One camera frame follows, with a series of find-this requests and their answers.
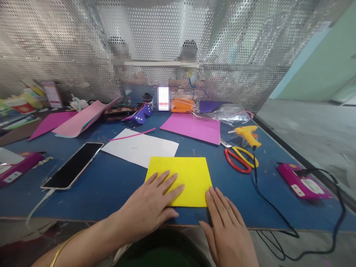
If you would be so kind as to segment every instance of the hot glue gun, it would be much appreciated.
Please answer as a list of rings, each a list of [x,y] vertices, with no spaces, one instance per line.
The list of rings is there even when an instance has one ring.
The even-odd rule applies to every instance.
[[[256,129],[257,129],[256,125],[244,126],[244,127],[235,128],[235,130],[230,131],[229,134],[236,132],[238,135],[242,135],[247,140],[247,142],[250,144],[251,147],[256,146],[256,148],[259,148],[262,144],[255,139],[258,137],[258,135],[252,133],[256,131]]]

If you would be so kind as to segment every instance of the charging cable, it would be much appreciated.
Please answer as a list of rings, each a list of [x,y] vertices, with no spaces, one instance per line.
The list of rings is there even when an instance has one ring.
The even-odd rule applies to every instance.
[[[42,203],[47,199],[49,198],[53,193],[54,193],[55,189],[50,189],[47,194],[45,194],[45,196],[42,198],[42,200],[40,202],[38,202],[38,204],[33,208],[33,210],[30,212],[29,216],[27,217],[26,219],[26,227],[28,230],[30,231],[33,231],[33,232],[36,232],[38,233],[39,235],[43,235],[42,232],[38,231],[38,230],[35,230],[33,229],[31,226],[30,226],[30,219],[32,217],[32,215],[34,214],[34,212],[38,209],[39,206],[42,205]]]
[[[256,170],[256,158],[255,158],[255,150],[256,150],[256,146],[253,146],[253,163],[254,163],[254,174],[255,174],[255,183],[254,183],[254,186],[255,186],[255,189],[257,191],[257,193],[259,194],[259,196],[261,198],[263,198],[272,208],[275,209],[275,211],[279,214],[279,216],[283,219],[283,221],[285,221],[285,223],[288,225],[288,227],[290,228],[290,230],[293,232],[292,234],[287,232],[287,231],[279,231],[283,234],[287,234],[287,235],[290,235],[292,237],[295,237],[295,238],[300,238],[299,234],[297,233],[297,231],[291,226],[291,224],[288,222],[288,220],[282,215],[282,213],[261,193],[261,191],[259,190],[258,188],[258,185],[257,185],[257,170]],[[279,260],[281,261],[284,261],[286,258],[287,259],[290,259],[291,261],[299,261],[301,258],[303,258],[305,255],[308,255],[308,254],[317,254],[317,255],[325,255],[325,254],[330,254],[330,253],[333,253],[335,248],[336,248],[336,238],[337,238],[337,233],[339,231],[339,228],[341,226],[341,223],[343,222],[345,216],[346,216],[346,207],[345,207],[345,204],[344,204],[344,201],[342,199],[342,195],[341,195],[341,191],[340,191],[340,187],[339,187],[339,183],[338,181],[336,180],[336,178],[331,174],[329,173],[328,171],[325,171],[323,169],[319,169],[319,168],[311,168],[311,169],[302,169],[302,170],[299,170],[299,171],[295,171],[296,175],[298,176],[307,176],[308,174],[312,173],[313,171],[323,171],[325,172],[327,175],[329,175],[331,177],[331,179],[333,180],[334,182],[334,185],[335,185],[335,189],[336,189],[336,195],[337,195],[337,198],[339,199],[339,203],[340,203],[340,207],[341,207],[341,214],[340,214],[340,217],[339,219],[337,220],[337,223],[334,227],[334,230],[333,230],[333,237],[332,237],[332,245],[331,245],[331,248],[326,250],[326,251],[319,251],[319,250],[308,250],[308,251],[303,251],[301,254],[299,254],[298,257],[296,258],[292,258],[290,256],[288,256],[285,251],[283,250],[281,244],[278,242],[277,238],[274,236],[274,234],[272,233],[272,231],[269,231],[271,233],[271,235],[273,236],[273,238],[275,239],[277,245],[275,243],[272,242],[272,240],[270,240],[262,231],[260,231],[260,233],[283,255],[283,258],[280,258],[276,255],[276,253],[270,248],[270,246],[267,244],[267,242],[263,239],[263,237],[260,235],[260,233],[258,231],[257,234],[259,235],[259,237],[262,239],[262,241],[266,244],[266,246],[268,247],[268,249],[273,253],[273,255],[275,257],[277,257]]]

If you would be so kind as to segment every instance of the perforated metal sheet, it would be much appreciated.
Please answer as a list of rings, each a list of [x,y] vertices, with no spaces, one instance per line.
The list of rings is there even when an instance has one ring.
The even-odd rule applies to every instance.
[[[1,96],[23,78],[55,80],[64,95],[140,101],[156,85],[173,96],[225,100],[257,111],[331,9],[332,0],[8,0],[0,1]],[[197,70],[109,67],[108,43],[130,60],[185,58]],[[196,88],[186,79],[193,73]]]

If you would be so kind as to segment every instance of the table surface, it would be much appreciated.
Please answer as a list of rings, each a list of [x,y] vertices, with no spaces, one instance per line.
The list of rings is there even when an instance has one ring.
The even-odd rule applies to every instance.
[[[179,143],[176,156],[206,157],[211,181],[239,209],[250,229],[288,229],[276,211],[255,191],[253,172],[241,174],[225,159],[224,148],[179,134],[160,130],[170,112],[154,112],[146,123],[105,122],[99,120],[77,138],[55,137],[49,132],[30,142],[18,141],[5,146],[16,152],[46,151],[54,159],[32,169],[7,187],[0,188],[0,218],[24,219],[44,197],[40,185],[70,158],[85,142],[107,143],[125,128],[147,133],[155,137]],[[230,126],[221,124],[221,137],[226,141]],[[310,203],[297,198],[278,173],[277,162],[296,161],[271,139],[261,128],[255,132],[262,146],[256,150],[260,166],[258,185],[260,191],[271,201],[298,230],[332,231],[340,216],[341,208],[336,198]],[[100,151],[74,186],[67,191],[56,191],[35,212],[33,217],[54,218],[70,221],[99,221],[118,210],[130,195],[144,182],[147,169],[111,154]],[[208,220],[207,208],[175,208],[179,217],[169,221],[173,224],[196,225]],[[341,226],[343,231],[356,231],[356,216],[347,212]]]

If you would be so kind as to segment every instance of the yellow foam sheet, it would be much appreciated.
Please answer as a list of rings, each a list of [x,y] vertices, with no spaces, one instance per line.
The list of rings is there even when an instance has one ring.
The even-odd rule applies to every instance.
[[[174,207],[206,207],[206,191],[211,179],[206,158],[168,158],[151,157],[145,181],[158,172],[158,176],[170,170],[168,176],[178,173],[178,178],[168,191],[184,184],[183,193],[170,206]]]

